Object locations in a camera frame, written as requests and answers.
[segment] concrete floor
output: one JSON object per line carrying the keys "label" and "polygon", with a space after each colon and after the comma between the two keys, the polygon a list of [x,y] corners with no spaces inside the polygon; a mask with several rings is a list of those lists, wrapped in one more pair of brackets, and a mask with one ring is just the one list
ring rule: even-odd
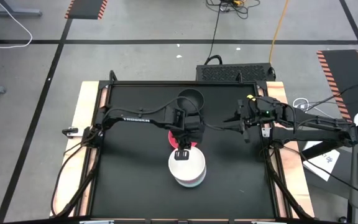
{"label": "concrete floor", "polygon": [[[245,21],[221,14],[216,39],[270,40],[284,0],[264,0],[250,9]],[[21,18],[35,40],[59,40],[70,0],[15,0],[36,7],[40,18]],[[358,27],[358,1],[346,0]],[[109,2],[101,21],[74,20],[68,40],[210,40],[216,13],[203,0],[116,0]],[[0,40],[26,40],[27,33],[9,18],[0,18]],[[291,0],[279,40],[357,40],[339,0]],[[196,65],[204,63],[210,45],[180,44],[65,44],[54,77],[47,80],[56,44],[31,44],[0,50],[0,206],[23,147],[40,93],[51,82],[40,119],[6,222],[47,218],[56,174],[67,143],[61,130],[71,125],[80,85],[106,80],[113,69],[120,80],[194,80]],[[317,101],[330,96],[317,50],[358,49],[358,45],[276,45],[272,65],[288,97]],[[213,53],[224,63],[266,62],[269,44],[216,44]],[[339,116],[335,105],[319,107]],[[346,215],[347,200],[309,186],[314,212],[322,220]]]}

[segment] red bowl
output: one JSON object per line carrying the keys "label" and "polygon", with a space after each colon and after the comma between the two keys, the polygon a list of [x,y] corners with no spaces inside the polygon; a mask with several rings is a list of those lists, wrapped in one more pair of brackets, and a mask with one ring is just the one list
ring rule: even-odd
{"label": "red bowl", "polygon": [[[168,132],[168,141],[169,141],[169,143],[171,144],[171,146],[172,146],[174,149],[177,149],[177,148],[178,148],[177,140],[172,136],[172,132],[171,132],[171,131]],[[191,146],[196,146],[196,145],[197,145],[197,142],[192,142],[192,143],[191,143]]]}

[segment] gray floor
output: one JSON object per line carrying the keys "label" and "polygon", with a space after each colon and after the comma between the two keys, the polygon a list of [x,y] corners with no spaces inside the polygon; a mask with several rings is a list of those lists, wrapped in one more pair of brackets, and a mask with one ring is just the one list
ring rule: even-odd
{"label": "gray floor", "polygon": [[[217,39],[273,37],[284,0],[264,0],[250,9],[249,18],[221,14]],[[346,0],[358,26],[358,1]],[[66,20],[69,0],[15,0],[12,4],[36,7],[41,18],[19,19],[36,40],[58,40]],[[216,13],[204,1],[110,1],[101,21],[74,20],[68,39],[211,39]],[[8,18],[0,18],[0,39],[26,39],[27,34]],[[292,0],[282,29],[282,40],[356,40],[338,0]],[[0,50],[0,206],[21,151],[42,87],[57,46],[31,45]],[[194,80],[196,65],[204,63],[209,44],[65,45],[22,174],[5,221],[47,218],[53,183],[67,143],[61,134],[71,125],[80,85],[85,80],[105,80],[114,69],[120,80]],[[273,55],[279,81],[288,101],[310,101],[331,95],[316,57],[317,50],[358,49],[358,45],[276,45]],[[270,45],[219,44],[213,53],[224,63],[266,62]],[[339,116],[337,107],[319,107]],[[347,202],[310,186],[317,217],[336,220],[346,214]]]}

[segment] black tray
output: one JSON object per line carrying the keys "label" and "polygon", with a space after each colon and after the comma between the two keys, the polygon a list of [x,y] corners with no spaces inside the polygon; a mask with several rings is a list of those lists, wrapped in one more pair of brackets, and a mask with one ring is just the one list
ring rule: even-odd
{"label": "black tray", "polygon": [[[116,82],[113,107],[156,108],[186,88],[204,94],[204,118],[223,125],[237,100],[256,95],[255,83]],[[231,131],[206,129],[198,144],[205,155],[206,178],[196,188],[180,186],[168,169],[173,150],[168,131],[144,123],[117,123],[106,132],[89,214],[96,218],[246,219],[277,214],[265,173],[260,129],[251,143]]]}

